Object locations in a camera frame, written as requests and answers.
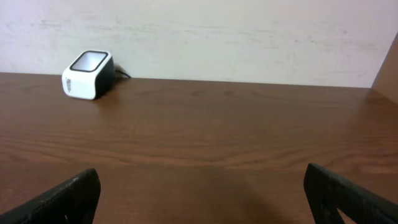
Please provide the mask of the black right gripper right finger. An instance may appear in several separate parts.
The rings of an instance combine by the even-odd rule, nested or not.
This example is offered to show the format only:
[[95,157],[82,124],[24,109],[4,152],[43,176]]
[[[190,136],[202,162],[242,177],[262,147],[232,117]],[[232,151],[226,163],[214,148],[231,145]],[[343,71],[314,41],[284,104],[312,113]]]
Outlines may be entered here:
[[308,164],[303,187],[315,223],[344,223],[340,212],[355,223],[397,223],[396,204],[318,164]]

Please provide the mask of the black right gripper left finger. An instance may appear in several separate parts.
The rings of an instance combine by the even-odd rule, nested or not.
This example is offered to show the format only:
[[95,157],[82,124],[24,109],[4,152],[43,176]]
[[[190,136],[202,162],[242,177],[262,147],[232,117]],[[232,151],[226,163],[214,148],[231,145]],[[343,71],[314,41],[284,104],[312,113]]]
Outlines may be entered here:
[[92,224],[101,192],[94,168],[84,170],[43,194],[1,214],[7,223]]

